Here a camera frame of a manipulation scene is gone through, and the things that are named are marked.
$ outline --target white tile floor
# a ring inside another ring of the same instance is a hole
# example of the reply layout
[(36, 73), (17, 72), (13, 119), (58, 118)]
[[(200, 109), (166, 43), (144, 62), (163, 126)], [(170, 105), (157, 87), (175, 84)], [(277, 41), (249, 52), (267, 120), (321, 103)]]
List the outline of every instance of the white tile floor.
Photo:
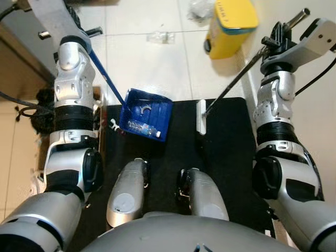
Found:
[[(189, 1), (106, 0), (76, 6), (85, 30), (103, 28), (92, 46), (123, 97), (137, 88), (174, 101), (215, 98), (237, 74), (236, 56), (211, 61), (204, 53), (209, 22), (188, 18)], [(175, 43), (148, 42), (146, 35), (154, 31), (173, 32)], [(119, 104), (99, 73), (94, 85), (107, 93), (109, 104)], [(244, 97), (241, 85), (228, 96)], [(27, 197), (36, 165), (36, 135), (28, 118), (15, 122), (14, 106), (0, 103), (0, 221)]]

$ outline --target blue basket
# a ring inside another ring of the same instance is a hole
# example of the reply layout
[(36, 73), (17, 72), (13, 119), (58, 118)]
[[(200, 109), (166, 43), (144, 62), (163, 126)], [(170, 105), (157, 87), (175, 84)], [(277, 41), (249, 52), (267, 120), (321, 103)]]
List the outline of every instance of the blue basket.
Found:
[[(173, 101), (138, 89), (129, 89), (125, 98), (126, 106), (121, 108), (119, 126), (122, 130), (164, 142), (169, 127)], [(160, 131), (160, 137), (143, 134), (129, 127), (130, 121), (146, 123)]]

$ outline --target black mat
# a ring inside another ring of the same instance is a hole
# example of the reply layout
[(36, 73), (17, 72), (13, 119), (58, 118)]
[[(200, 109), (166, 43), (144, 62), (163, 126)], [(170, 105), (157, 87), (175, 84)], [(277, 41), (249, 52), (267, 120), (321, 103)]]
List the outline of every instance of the black mat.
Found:
[[(120, 106), (110, 106), (108, 117), (119, 119)], [(217, 184), (230, 221), (265, 232), (273, 228), (267, 204), (251, 187), (252, 160), (256, 151), (246, 102), (242, 98), (220, 101), (207, 118), (207, 135), (196, 139), (196, 101), (174, 103), (165, 143), (137, 135), (107, 133), (107, 163), (102, 189), (90, 196), (91, 206), (82, 212), (79, 226), (68, 251), (80, 251), (106, 231), (108, 198), (122, 168), (134, 158), (151, 164), (151, 185), (145, 196), (144, 212), (166, 211), (189, 214), (176, 203), (176, 176), (182, 169), (196, 167)]]

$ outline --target cable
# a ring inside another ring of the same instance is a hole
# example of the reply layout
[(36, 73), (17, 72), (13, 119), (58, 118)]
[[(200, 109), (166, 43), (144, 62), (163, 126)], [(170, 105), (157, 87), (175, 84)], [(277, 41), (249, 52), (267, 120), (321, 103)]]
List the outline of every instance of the cable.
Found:
[(12, 13), (13, 11), (18, 10), (19, 7), (16, 4), (13, 4), (11, 7), (5, 9), (3, 12), (0, 13), (0, 22), (4, 17), (6, 17), (8, 14)]
[(240, 71), (240, 73), (236, 76), (236, 78), (231, 81), (231, 83), (226, 87), (226, 89), (214, 100), (210, 106), (206, 109), (202, 116), (207, 117), (210, 111), (213, 109), (214, 105), (223, 98), (230, 90), (234, 87), (234, 85), (241, 79), (241, 77), (266, 53), (268, 52), (268, 48), (264, 46), (260, 49), (252, 58), (252, 60)]
[[(23, 109), (18, 111), (20, 115), (23, 115), (25, 117), (41, 117), (41, 116), (45, 116), (47, 114), (53, 113), (53, 111), (51, 111), (51, 110), (49, 110), (49, 109), (47, 109), (43, 106), (28, 102), (28, 101), (23, 101), (23, 100), (20, 100), (20, 99), (17, 99), (17, 98), (13, 98), (11, 96), (6, 95), (5, 93), (2, 93), (1, 91), (0, 91), (0, 97), (6, 99), (8, 101), (15, 102), (17, 104), (27, 106), (26, 108), (23, 108)], [(31, 109), (40, 110), (40, 112), (42, 112), (42, 113), (34, 114), (34, 115), (25, 113), (26, 110), (31, 110)]]
[(303, 88), (301, 88), (299, 91), (295, 93), (295, 96), (298, 96), (300, 93), (305, 91), (307, 88), (309, 88), (311, 85), (313, 85), (316, 81), (318, 81), (323, 75), (325, 75), (334, 65), (336, 64), (336, 58), (332, 61), (332, 63), (319, 75), (317, 75), (311, 82), (306, 84)]

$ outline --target yellow container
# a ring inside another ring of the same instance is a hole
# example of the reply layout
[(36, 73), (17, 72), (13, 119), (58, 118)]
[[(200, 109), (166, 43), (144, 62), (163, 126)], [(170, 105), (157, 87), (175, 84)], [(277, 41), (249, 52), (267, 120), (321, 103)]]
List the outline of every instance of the yellow container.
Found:
[(204, 48), (212, 59), (231, 57), (258, 26), (250, 0), (216, 0)]

